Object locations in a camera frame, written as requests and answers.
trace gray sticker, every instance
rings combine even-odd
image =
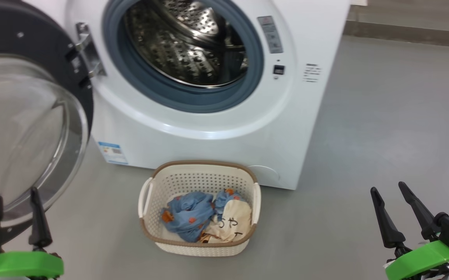
[[[275,22],[272,16],[260,16],[257,18],[262,27],[266,41],[268,41],[270,53],[283,53],[282,42],[276,30]]]

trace laundry basket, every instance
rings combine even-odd
[[[228,243],[188,243],[164,234],[161,209],[178,195],[193,191],[217,194],[231,188],[252,208],[251,230],[240,240]],[[141,188],[138,214],[144,234],[162,250],[187,256],[226,257],[242,252],[257,225],[261,189],[246,167],[215,161],[173,161],[161,165]]]

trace washing machine door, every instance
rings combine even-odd
[[[64,30],[0,0],[0,195],[3,243],[31,224],[29,188],[48,209],[79,168],[93,118],[89,75]]]

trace clothing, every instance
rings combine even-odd
[[[214,215],[201,237],[202,243],[232,242],[242,239],[251,229],[251,206],[242,200],[226,203],[221,219]]]
[[[214,211],[217,214],[218,221],[221,221],[221,216],[223,215],[225,206],[230,200],[244,201],[244,199],[240,196],[240,194],[238,192],[233,191],[232,189],[222,190],[216,195],[216,200],[214,200]]]
[[[196,242],[214,215],[212,195],[191,192],[180,195],[162,209],[162,220],[166,229],[177,233],[186,242]]]

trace metal hinge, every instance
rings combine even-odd
[[[79,43],[75,45],[75,48],[84,59],[84,63],[88,69],[88,76],[90,78],[98,75],[105,76],[107,73],[105,73],[102,61],[96,51],[88,25],[86,23],[76,23],[75,28],[79,37]]]

